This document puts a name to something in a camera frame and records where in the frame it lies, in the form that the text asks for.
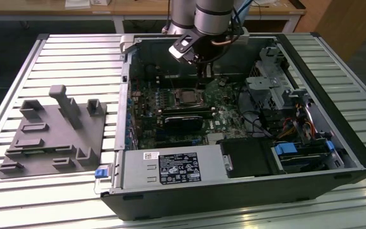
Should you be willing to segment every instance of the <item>blue latch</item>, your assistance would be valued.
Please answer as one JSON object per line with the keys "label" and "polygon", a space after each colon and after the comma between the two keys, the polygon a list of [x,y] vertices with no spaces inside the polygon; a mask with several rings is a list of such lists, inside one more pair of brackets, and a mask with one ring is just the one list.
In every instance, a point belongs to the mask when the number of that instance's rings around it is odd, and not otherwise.
{"label": "blue latch", "polygon": [[277,151],[277,155],[298,152],[296,144],[293,143],[281,143],[274,147],[274,150]]}
{"label": "blue latch", "polygon": [[329,147],[331,152],[335,151],[336,147],[332,141],[327,141],[327,145]]}
{"label": "blue latch", "polygon": [[98,170],[95,170],[95,178],[101,179],[101,178],[107,178],[109,177],[109,169],[107,168],[99,168]]}

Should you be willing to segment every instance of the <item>aluminum extrusion table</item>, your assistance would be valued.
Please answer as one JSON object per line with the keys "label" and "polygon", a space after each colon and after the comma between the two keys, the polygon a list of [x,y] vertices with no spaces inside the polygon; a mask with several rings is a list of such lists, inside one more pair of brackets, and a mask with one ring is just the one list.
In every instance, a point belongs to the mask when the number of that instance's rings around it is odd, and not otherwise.
{"label": "aluminum extrusion table", "polygon": [[[85,103],[109,104],[102,164],[114,161],[122,54],[118,34],[50,35],[37,41],[0,105],[0,163],[10,147],[26,99],[55,104],[49,89],[67,85]],[[288,34],[304,61],[366,145],[366,87],[320,37]],[[366,180],[316,200],[218,212],[122,221],[99,199],[110,180],[94,171],[0,180],[0,228],[359,228],[366,227]]]}

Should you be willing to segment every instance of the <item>motherboard chip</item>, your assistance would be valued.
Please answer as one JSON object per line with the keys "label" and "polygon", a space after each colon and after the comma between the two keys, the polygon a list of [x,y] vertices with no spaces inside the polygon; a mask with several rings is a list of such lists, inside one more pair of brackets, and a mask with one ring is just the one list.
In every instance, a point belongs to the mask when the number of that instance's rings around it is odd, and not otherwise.
{"label": "motherboard chip", "polygon": [[182,103],[197,103],[196,91],[182,91],[181,92],[181,102]]}

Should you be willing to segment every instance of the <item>wooden table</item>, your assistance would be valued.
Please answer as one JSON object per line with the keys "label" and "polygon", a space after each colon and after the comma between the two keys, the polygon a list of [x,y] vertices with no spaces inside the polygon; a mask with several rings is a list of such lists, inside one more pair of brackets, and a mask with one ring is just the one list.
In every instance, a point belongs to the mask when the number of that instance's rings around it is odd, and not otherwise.
{"label": "wooden table", "polygon": [[[111,20],[117,33],[125,33],[125,20],[166,20],[168,0],[113,0],[109,6],[66,10],[65,0],[0,0],[0,21],[74,21]],[[293,32],[305,10],[289,0],[269,4],[269,8],[252,7],[246,20],[288,21],[284,32]]]}

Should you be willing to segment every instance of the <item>warning label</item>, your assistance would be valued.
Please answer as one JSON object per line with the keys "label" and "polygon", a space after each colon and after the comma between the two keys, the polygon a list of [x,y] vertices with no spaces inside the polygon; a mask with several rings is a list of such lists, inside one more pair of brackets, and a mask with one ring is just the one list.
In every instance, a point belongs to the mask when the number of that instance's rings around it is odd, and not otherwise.
{"label": "warning label", "polygon": [[201,181],[197,153],[160,155],[160,173],[164,185]]}

